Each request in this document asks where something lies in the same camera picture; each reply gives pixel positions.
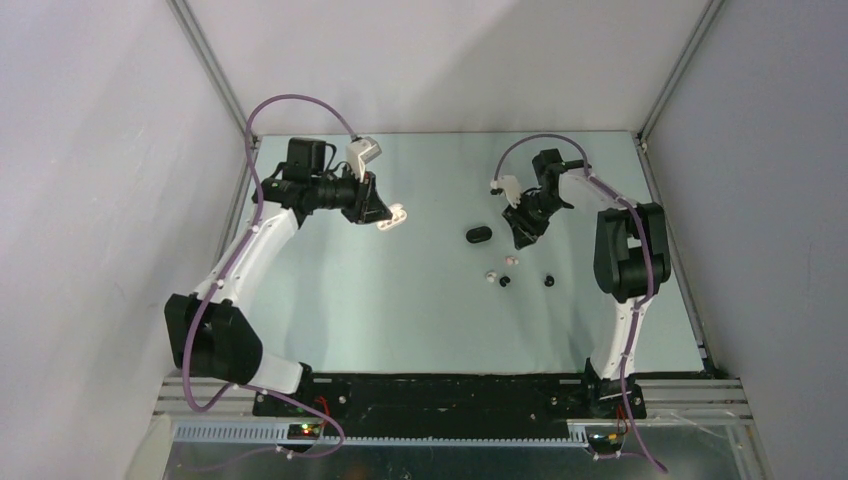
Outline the white earbud charging case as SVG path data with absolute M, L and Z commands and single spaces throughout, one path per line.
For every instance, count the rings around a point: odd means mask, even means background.
M 403 224 L 408 218 L 407 211 L 400 203 L 394 203 L 390 205 L 389 210 L 391 213 L 391 217 L 386 220 L 380 220 L 376 223 L 377 229 L 381 232 L 389 231 L 398 227 L 399 225 Z

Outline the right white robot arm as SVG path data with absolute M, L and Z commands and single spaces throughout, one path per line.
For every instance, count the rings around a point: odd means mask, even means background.
M 490 182 L 492 194 L 507 200 L 502 216 L 516 249 L 540 240 L 563 209 L 579 208 L 596 218 L 592 269 L 599 289 L 614 301 L 615 317 L 587 361 L 591 383 L 581 402 L 591 416 L 606 418 L 628 390 L 644 318 L 671 275 L 665 211 L 658 203 L 639 203 L 620 193 L 585 159 L 566 162 L 558 150 L 547 149 L 531 164 L 534 187 L 524 189 L 516 177 L 501 173 Z

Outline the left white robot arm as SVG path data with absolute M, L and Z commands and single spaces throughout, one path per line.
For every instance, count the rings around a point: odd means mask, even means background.
M 316 390 L 302 380 L 306 365 L 266 350 L 249 321 L 250 309 L 272 261 L 309 215 L 337 210 L 354 225 L 380 230 L 405 220 L 401 205 L 380 198 L 376 176 L 366 168 L 381 152 L 373 138 L 356 137 L 344 161 L 329 169 L 334 145 L 290 139 L 284 161 L 254 192 L 256 209 L 242 236 L 191 294 L 174 294 L 165 304 L 178 368 L 192 377 L 278 391 L 278 404 L 292 416 L 312 411 Z

